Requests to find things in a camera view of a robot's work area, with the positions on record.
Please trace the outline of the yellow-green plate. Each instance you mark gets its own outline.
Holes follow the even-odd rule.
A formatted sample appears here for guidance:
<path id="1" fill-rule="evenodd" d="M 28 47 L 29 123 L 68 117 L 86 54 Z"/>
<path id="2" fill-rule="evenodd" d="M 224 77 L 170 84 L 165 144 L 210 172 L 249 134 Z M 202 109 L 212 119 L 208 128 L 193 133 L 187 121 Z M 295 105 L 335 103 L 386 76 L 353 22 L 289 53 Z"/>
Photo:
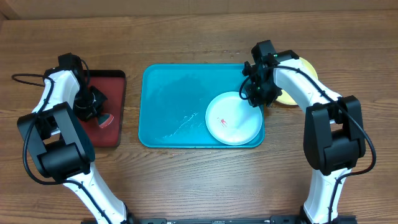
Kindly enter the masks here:
<path id="1" fill-rule="evenodd" d="M 303 63 L 304 67 L 310 72 L 310 75 L 313 78 L 318 79 L 317 72 L 312 64 L 302 57 L 300 57 L 300 61 Z M 297 106 L 297 103 L 285 90 L 282 90 L 281 92 L 282 94 L 277 97 L 276 102 L 288 106 Z"/>

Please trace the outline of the light blue plate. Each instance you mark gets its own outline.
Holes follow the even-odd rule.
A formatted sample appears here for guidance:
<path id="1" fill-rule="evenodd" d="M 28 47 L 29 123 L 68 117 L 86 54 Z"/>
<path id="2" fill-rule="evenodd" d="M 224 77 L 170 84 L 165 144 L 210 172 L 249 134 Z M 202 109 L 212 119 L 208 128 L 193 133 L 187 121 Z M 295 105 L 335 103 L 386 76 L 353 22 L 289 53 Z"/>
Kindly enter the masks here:
<path id="1" fill-rule="evenodd" d="M 241 99 L 236 91 L 216 96 L 205 113 L 210 134 L 229 146 L 241 146 L 252 141 L 259 134 L 263 120 L 261 109 Z"/>

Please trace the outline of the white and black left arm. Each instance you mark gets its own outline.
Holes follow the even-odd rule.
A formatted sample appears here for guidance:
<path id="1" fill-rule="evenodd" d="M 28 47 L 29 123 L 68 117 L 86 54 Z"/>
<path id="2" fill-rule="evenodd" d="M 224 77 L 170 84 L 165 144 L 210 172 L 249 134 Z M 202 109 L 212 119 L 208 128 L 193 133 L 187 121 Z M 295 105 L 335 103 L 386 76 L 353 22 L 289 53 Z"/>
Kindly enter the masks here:
<path id="1" fill-rule="evenodd" d="M 28 176 L 42 185 L 64 185 L 94 216 L 94 223 L 137 223 L 95 166 L 96 147 L 121 140 L 126 75 L 90 70 L 79 56 L 58 56 L 58 66 L 40 76 L 38 105 L 17 120 Z"/>

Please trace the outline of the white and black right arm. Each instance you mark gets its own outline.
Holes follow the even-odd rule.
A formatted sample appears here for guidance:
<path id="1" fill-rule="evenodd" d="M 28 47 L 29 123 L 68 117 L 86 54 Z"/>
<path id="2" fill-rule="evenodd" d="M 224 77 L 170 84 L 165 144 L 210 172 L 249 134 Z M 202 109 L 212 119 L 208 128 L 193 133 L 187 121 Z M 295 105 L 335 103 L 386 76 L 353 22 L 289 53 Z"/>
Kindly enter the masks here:
<path id="1" fill-rule="evenodd" d="M 376 165 L 376 150 L 363 128 L 361 103 L 343 97 L 310 76 L 293 50 L 277 52 L 270 40 L 251 50 L 239 96 L 253 106 L 269 106 L 285 91 L 305 113 L 303 151 L 312 167 L 308 197 L 289 223 L 357 223 L 338 214 L 347 177 L 362 175 Z"/>

